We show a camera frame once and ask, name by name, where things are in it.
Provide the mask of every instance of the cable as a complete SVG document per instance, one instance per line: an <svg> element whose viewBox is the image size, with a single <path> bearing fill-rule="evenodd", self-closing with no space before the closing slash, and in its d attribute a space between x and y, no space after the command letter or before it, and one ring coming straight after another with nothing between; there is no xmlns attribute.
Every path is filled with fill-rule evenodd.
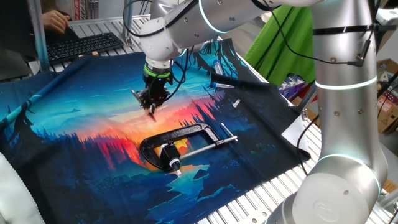
<svg viewBox="0 0 398 224"><path fill-rule="evenodd" d="M186 58L186 60L185 60L185 67L184 67L184 70L182 70L182 77L181 77L181 80L180 80L180 82L178 83L177 87L175 87L175 90L172 92L172 94L170 94L170 95L164 100L164 102L166 102L166 101L169 100L171 97L173 97L174 94L176 94L176 92L177 92L178 89L180 88L181 84L183 83L183 80L184 80L184 82L185 82L185 79L186 79L185 75L186 75L187 67L188 67L188 59L189 59L189 57L190 57L189 49L187 49L187 51L188 51L188 52L187 52L187 58Z"/></svg>
<svg viewBox="0 0 398 224"><path fill-rule="evenodd" d="M148 88L148 99L150 101L151 104L153 104L154 102L152 101L152 98L150 97L150 89L152 88L152 85L155 83L155 80L157 79L157 77L159 77L160 74L157 74L155 76L155 78L151 81L149 88Z"/></svg>
<svg viewBox="0 0 398 224"><path fill-rule="evenodd" d="M392 221L394 221L395 217L397 216L397 213L398 213L398 209L394 212L394 214L392 215L392 217L391 217L390 221L388 222L388 224L391 224Z"/></svg>
<svg viewBox="0 0 398 224"><path fill-rule="evenodd" d="M386 103L388 97L390 96L390 94L392 93L392 91L394 91L394 89L397 88L397 87L398 87L398 84L396 84L396 85L392 88L392 90L391 90L389 93L387 93L386 99L384 100L383 104L381 105L381 107L380 107L380 109L379 109L379 112L377 113L377 118L379 118L381 109L383 108L384 104Z"/></svg>
<svg viewBox="0 0 398 224"><path fill-rule="evenodd" d="M299 53L295 52L294 50L292 50L292 48L290 48L289 44L287 43L287 40L286 40L286 37L285 37L284 33L282 32L282 26L280 25L278 19L276 18L275 14L274 14L274 9L271 8L271 7L268 5L268 3L267 3L266 0L262 0L262 1L263 1L264 4L270 9L270 12L271 12L273 18L275 19L276 24L278 25L279 32L280 32L280 34L281 34L281 36L282 36L282 38L283 38L283 40L284 40L284 42L285 42L286 47L287 47L293 54L298 55L298 56L300 56L300 57L307 58L307 59L316 60L316 61L319 61L319 62L323 62L323 63L327 63L327 64L332 64L332 65L354 65L354 66L357 66L357 67L362 67L362 66L363 66L366 53L368 52L368 49L369 49L369 46L370 46L370 38L372 37L373 30L371 31L372 33L371 33L369 39L368 39L367 41L365 41L365 45L364 45L363 51L362 51L362 53L361 53L361 60L360 60L360 61L356 61L356 62L328 62L328 61L325 61L325 60L322 60L322 59L318 59L318 58L314 58L314 57L309 57L309 56L306 56L306 55L302 55L302 54L299 54Z"/></svg>
<svg viewBox="0 0 398 224"><path fill-rule="evenodd" d="M126 24L126 19L125 19L125 14L126 14L126 9L127 9L131 4L133 4L133 3L135 3L135 2L138 2L138 1L147 1L147 2L151 2L151 3L152 3L151 0L132 0L131 2L129 2L128 4L125 5L125 7L124 7L124 9L123 9L123 14L122 14L122 16L123 16L123 25L124 25L124 27L125 27L126 30L127 30L131 35L133 35L134 37L150 37L150 36L153 36L153 35L156 35L156 34L162 32L165 28L169 28L170 26L172 26L173 24L175 24L179 19L181 19L189 10L191 10L191 9L198 3L198 0L193 0L193 1L191 1L191 2L190 2L190 3L189 3L177 16L176 16L176 17L174 17L174 19L172 19L168 24L166 24L165 28L163 27L163 28L161 28L161 29L159 29L159 30L157 30L157 31L151 32L151 33L149 33L149 34L136 34L136 33L133 33L133 32L130 30L130 28L127 26L127 24Z"/></svg>
<svg viewBox="0 0 398 224"><path fill-rule="evenodd" d="M172 69L172 67L173 67L173 62L174 62L173 60L170 60L170 74L173 76L173 80L174 80L175 82L177 82L177 83L181 83L181 84L185 83L185 81L187 80L186 77L182 76L182 77L181 77L181 80L178 80L178 79L174 76L173 69ZM179 62L174 62L174 64L176 64L176 66L178 66L178 67L181 69L182 72L184 71L183 67L179 64Z"/></svg>
<svg viewBox="0 0 398 224"><path fill-rule="evenodd" d="M193 48L195 48L195 46L192 46L191 53L190 53L190 55L189 55L189 66L188 66L188 69L190 69L191 66L192 66L192 63L191 63L191 55L192 55L192 53L193 53Z"/></svg>
<svg viewBox="0 0 398 224"><path fill-rule="evenodd" d="M301 133L300 137L298 138L297 145L296 145L297 157L298 157L298 159L299 159L299 161L300 161L300 165L301 165L301 167L303 168L304 174L305 174L306 176L308 176L308 173L307 173L307 171L305 170L304 163L303 163L303 159L301 158L301 155L300 155L300 148L299 148L299 146L300 146L300 141L301 141L301 139L304 137L305 132L307 132L307 130L311 127L311 125L313 125L315 122L317 122L318 118L319 118L319 114L311 121L311 123L310 123L310 124L304 129L304 131Z"/></svg>

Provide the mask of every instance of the green cloth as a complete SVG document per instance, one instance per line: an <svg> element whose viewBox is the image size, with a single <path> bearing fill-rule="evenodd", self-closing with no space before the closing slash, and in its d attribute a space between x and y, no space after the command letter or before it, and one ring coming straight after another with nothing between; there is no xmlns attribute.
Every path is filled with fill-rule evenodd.
<svg viewBox="0 0 398 224"><path fill-rule="evenodd" d="M313 57L312 15L309 7L281 6L274 11L290 48ZM280 86L290 73L306 82L315 80L314 61L293 54L286 46L273 16L262 28L244 59L270 83Z"/></svg>

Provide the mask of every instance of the blue cloth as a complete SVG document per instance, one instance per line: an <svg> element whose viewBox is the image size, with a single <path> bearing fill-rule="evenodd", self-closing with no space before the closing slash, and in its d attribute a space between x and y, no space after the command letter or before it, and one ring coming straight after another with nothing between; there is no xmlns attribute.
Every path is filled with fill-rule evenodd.
<svg viewBox="0 0 398 224"><path fill-rule="evenodd" d="M241 88L208 88L214 59L225 76L245 79ZM276 86L251 90L247 84L257 77L230 40L191 56L187 81L155 119L131 94L144 88L144 63L142 53L83 57L55 78L45 73L0 85L0 116L6 117L0 152L46 223L193 223L299 163L280 135L298 114ZM179 79L181 71L173 70ZM8 105L21 106L8 113ZM143 139L195 123L225 139L224 123L239 141L182 161L180 177L157 170L139 153ZM181 154L207 144L200 136L176 142Z"/></svg>

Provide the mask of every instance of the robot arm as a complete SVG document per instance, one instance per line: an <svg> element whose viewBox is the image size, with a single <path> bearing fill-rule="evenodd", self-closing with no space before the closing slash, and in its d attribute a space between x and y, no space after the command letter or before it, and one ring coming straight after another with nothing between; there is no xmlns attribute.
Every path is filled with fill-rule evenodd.
<svg viewBox="0 0 398 224"><path fill-rule="evenodd" d="M269 7L312 6L313 28L319 31L313 38L314 56L331 62L315 62L322 121L320 160L298 192L279 205L267 224L363 224L387 177L386 159L376 131L374 37L370 38L363 66L338 63L360 58L373 34L367 28L373 23L368 0L266 1ZM148 71L152 76L164 72L183 49L200 49L205 41L262 14L259 7L264 8L263 3L185 1L166 16L149 21L141 34L164 30L141 37Z"/></svg>
<svg viewBox="0 0 398 224"><path fill-rule="evenodd" d="M320 1L273 0L268 2L268 6L288 4L303 7ZM147 62L155 67L168 68L167 62L178 57L184 49L192 46L199 49L207 40L217 38L264 13L259 7L267 9L262 0L184 1L166 16L153 19L142 28L141 34L150 34L165 27L164 32L141 38ZM186 13L179 18L182 11Z"/></svg>

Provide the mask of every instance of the keyboard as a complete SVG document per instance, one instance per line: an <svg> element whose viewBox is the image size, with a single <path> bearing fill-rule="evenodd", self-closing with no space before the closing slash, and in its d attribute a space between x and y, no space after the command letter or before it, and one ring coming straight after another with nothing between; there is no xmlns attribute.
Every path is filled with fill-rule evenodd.
<svg viewBox="0 0 398 224"><path fill-rule="evenodd" d="M113 33L98 34L77 40L67 40L47 45L47 54L51 65L65 62L79 55L98 53L122 47L124 43Z"/></svg>

